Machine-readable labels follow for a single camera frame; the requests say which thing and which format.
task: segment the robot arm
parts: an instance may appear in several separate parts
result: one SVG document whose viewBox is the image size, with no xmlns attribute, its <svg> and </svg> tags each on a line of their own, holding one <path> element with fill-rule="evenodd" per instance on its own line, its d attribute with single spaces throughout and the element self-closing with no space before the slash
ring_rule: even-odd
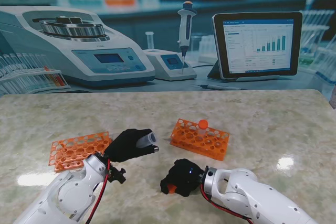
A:
<svg viewBox="0 0 336 224">
<path fill-rule="evenodd" d="M 77 224 L 95 201 L 95 185 L 107 173 L 98 155 L 83 160 L 79 172 L 60 173 L 14 224 Z"/>
<path fill-rule="evenodd" d="M 64 171 L 30 204 L 14 224 L 77 224 L 95 202 L 93 194 L 97 184 L 104 182 L 99 200 L 107 183 L 125 182 L 124 169 L 118 171 L 109 160 L 123 162 L 131 158 L 157 152 L 159 148 L 149 141 L 151 130 L 130 129 L 122 132 L 105 150 L 83 160 L 84 168 L 77 172 Z"/>
<path fill-rule="evenodd" d="M 259 183 L 250 170 L 210 168 L 204 176 L 202 186 L 209 198 L 220 200 L 225 208 L 250 218 L 254 224 L 317 224 L 286 196 Z M 218 190 L 221 180 L 227 181 L 224 194 Z"/>
<path fill-rule="evenodd" d="M 218 188 L 223 180 L 227 181 L 227 187 L 222 194 Z M 253 172 L 243 168 L 202 170 L 187 159 L 178 159 L 160 186 L 165 194 L 184 197 L 200 186 L 203 197 L 216 208 L 250 224 L 317 224 L 293 201 L 271 186 L 259 183 Z M 211 201 L 213 198 L 221 204 Z"/>
</svg>

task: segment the tablet stand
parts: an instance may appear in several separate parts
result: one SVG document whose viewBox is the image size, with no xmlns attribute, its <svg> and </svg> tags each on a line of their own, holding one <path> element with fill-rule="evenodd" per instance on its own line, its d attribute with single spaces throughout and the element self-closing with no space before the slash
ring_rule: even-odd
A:
<svg viewBox="0 0 336 224">
<path fill-rule="evenodd" d="M 238 81 L 265 81 L 265 80 L 275 80 L 279 79 L 280 76 L 253 76 L 253 77 L 239 77 L 239 78 L 228 78 L 222 79 L 219 73 L 219 65 L 218 61 L 212 67 L 210 73 L 208 74 L 208 78 L 219 80 L 219 81 L 226 81 L 226 82 L 238 82 Z"/>
</svg>

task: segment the orange test tube rack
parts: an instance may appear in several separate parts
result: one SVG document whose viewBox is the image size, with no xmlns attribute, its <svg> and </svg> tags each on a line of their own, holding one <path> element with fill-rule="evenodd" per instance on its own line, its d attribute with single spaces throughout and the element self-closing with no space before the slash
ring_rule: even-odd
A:
<svg viewBox="0 0 336 224">
<path fill-rule="evenodd" d="M 52 142 L 49 165 L 55 165 L 57 173 L 83 167 L 83 159 L 95 152 L 103 153 L 110 143 L 107 131 Z"/>
<path fill-rule="evenodd" d="M 205 120 L 199 124 L 179 119 L 171 135 L 171 145 L 222 161 L 226 153 L 230 134 L 224 131 L 207 127 L 205 133 L 202 127 Z"/>
</svg>

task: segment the tablet screen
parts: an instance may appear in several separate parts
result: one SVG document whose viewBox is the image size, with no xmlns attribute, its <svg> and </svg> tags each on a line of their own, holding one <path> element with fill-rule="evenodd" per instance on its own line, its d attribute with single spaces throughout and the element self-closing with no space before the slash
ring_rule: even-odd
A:
<svg viewBox="0 0 336 224">
<path fill-rule="evenodd" d="M 294 19 L 223 21 L 229 73 L 290 70 Z"/>
</svg>

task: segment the red wire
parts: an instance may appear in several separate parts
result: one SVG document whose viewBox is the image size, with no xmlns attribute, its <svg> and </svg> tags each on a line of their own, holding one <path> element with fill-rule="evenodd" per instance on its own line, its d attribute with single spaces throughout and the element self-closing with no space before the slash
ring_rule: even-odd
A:
<svg viewBox="0 0 336 224">
<path fill-rule="evenodd" d="M 224 212 L 227 212 L 227 213 L 229 213 L 229 214 L 231 214 L 231 215 L 234 215 L 234 216 L 236 216 L 236 217 L 240 217 L 240 218 L 242 218 L 242 219 L 244 219 L 244 220 L 247 220 L 249 224 L 253 224 L 253 222 L 252 222 L 250 219 L 246 219 L 245 216 L 240 215 L 240 214 L 237 214 L 236 212 L 233 212 L 233 211 L 231 211 L 231 210 L 229 210 L 229 209 L 227 209 L 227 208 L 225 208 L 225 207 L 217 206 L 215 203 L 213 203 L 213 202 L 212 202 L 212 201 L 205 195 L 203 185 L 201 185 L 200 188 L 201 188 L 201 194 L 203 195 L 203 197 L 204 197 L 209 203 L 211 203 L 211 205 L 213 205 L 215 208 L 217 208 L 217 209 L 219 209 L 219 210 L 222 210 L 222 211 L 224 211 Z"/>
<path fill-rule="evenodd" d="M 106 173 L 106 175 L 105 175 L 105 179 L 104 179 L 103 186 L 101 187 L 101 190 L 100 190 L 100 193 L 99 193 L 97 202 L 96 202 L 95 206 L 93 207 L 92 212 L 91 212 L 91 214 L 90 214 L 88 220 L 85 222 L 85 224 L 89 224 L 89 223 L 91 222 L 91 219 L 92 219 L 93 215 L 95 214 L 94 212 L 96 212 L 96 210 L 97 210 L 97 207 L 98 207 L 98 205 L 99 205 L 99 203 L 100 203 L 100 200 L 101 200 L 101 198 L 102 198 L 102 196 L 103 196 L 103 193 L 104 193 L 104 191 L 105 191 L 105 187 L 106 187 L 106 184 L 107 184 L 107 180 L 108 180 L 108 178 L 109 178 L 110 167 L 111 167 L 110 159 L 108 159 L 108 162 L 107 162 L 107 173 Z"/>
</svg>

